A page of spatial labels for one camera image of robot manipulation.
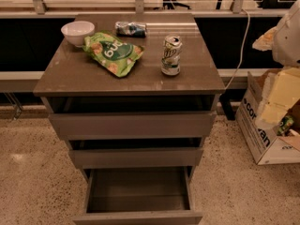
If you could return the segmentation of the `grey bottom drawer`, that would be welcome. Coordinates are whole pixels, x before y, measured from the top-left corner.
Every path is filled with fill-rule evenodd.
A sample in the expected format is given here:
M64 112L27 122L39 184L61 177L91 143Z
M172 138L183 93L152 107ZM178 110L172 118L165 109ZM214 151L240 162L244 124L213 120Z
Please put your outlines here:
M198 225L185 167L90 172L76 225Z

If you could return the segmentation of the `grey drawer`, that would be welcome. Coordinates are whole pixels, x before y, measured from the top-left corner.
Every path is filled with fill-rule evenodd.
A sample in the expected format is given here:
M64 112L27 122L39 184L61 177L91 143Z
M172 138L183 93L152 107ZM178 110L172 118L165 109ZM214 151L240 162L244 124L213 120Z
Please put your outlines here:
M90 172L76 225L198 225L185 167Z
M202 138L71 141L69 156L77 168L197 166Z
M201 138L216 116L215 95L44 96L62 140Z

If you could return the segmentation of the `grey drawer cabinet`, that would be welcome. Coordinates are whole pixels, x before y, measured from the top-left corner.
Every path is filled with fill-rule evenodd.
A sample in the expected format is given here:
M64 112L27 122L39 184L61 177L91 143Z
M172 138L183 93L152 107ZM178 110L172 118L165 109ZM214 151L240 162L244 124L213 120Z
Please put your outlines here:
M147 24L144 38L131 43L144 47L142 57L124 78L118 78L85 52L62 42L34 89L36 96L179 96L215 95L224 92L201 32L189 14L143 14ZM180 72L161 71L164 38L176 35L183 43Z

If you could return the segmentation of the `grey middle drawer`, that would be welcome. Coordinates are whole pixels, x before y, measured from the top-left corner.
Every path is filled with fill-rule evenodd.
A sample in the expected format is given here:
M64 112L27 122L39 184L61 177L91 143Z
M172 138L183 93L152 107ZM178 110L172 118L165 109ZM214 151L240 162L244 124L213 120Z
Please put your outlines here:
M71 141L69 156L77 168L197 166L202 138Z

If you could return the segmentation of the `grey top drawer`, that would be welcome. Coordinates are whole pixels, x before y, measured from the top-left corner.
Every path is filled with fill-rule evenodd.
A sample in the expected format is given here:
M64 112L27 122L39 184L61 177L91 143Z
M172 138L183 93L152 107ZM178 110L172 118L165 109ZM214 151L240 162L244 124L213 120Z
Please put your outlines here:
M215 95L44 96L62 140L201 138L216 116Z

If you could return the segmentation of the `green can in box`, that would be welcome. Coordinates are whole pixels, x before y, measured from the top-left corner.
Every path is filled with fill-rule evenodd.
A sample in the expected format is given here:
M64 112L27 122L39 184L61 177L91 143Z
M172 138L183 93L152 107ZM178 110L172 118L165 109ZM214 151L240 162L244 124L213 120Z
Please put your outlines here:
M284 136L285 133L290 129L290 127L294 124L293 117L291 115L286 115L282 118L279 124L279 128L277 131L278 136Z

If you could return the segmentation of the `white cardboard box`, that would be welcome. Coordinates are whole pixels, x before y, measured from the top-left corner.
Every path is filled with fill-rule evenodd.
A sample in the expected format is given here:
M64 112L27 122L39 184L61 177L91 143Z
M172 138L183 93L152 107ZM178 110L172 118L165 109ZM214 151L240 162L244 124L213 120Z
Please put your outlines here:
M247 74L247 91L236 112L236 121L258 165L299 163L299 135L278 136L277 127L266 129L255 124L267 73L261 77L255 77L250 72Z

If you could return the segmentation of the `white green soda can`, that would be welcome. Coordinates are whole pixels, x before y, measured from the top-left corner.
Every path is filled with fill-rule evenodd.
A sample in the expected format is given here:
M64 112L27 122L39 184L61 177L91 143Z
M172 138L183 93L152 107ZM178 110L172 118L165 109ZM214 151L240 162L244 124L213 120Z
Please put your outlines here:
M161 71L168 76L176 76L180 72L180 53L183 43L176 35L168 35L163 42Z

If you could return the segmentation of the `green snack bag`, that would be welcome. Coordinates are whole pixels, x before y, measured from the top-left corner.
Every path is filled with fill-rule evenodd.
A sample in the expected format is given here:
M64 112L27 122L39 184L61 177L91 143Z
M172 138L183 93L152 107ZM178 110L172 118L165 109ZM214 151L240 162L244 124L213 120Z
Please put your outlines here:
M107 31L85 37L82 49L118 78L126 77L144 52L144 47L125 42Z

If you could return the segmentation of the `white bowl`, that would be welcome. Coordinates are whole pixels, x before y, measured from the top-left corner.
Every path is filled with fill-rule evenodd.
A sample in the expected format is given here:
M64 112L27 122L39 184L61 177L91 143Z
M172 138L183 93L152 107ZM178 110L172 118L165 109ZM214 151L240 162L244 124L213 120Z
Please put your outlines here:
M61 32L70 44L81 47L84 39L95 33L95 26L87 21L69 22L61 28Z

